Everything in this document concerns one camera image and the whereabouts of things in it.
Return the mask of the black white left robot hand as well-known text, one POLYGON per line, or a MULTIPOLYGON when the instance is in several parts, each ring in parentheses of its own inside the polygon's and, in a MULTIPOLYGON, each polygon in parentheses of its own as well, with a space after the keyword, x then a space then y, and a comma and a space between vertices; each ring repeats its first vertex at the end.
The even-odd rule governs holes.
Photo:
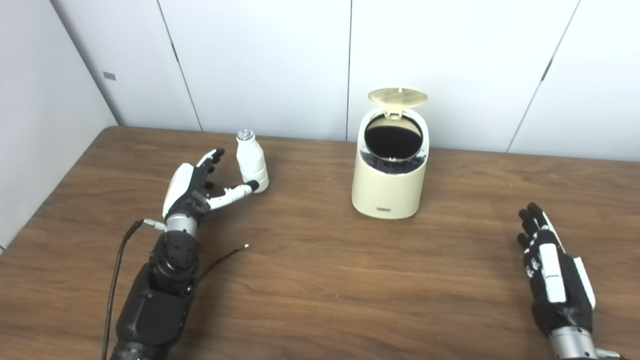
POLYGON ((226 207, 259 189, 259 182, 249 180, 235 187, 224 187, 216 194, 209 194, 214 184, 208 176, 215 170, 226 151, 218 148, 206 153, 196 166, 183 162, 173 174, 164 199, 162 216, 165 222, 174 215, 187 215, 201 221, 208 212, 226 207))

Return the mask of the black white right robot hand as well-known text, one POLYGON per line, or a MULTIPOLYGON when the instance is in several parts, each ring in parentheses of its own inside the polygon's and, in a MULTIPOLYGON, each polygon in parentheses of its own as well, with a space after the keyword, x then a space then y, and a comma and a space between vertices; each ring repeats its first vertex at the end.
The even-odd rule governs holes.
POLYGON ((567 254, 546 212, 537 203, 519 210, 517 242, 533 297, 531 312, 544 335, 564 327, 594 331, 594 289, 580 257, 567 254))

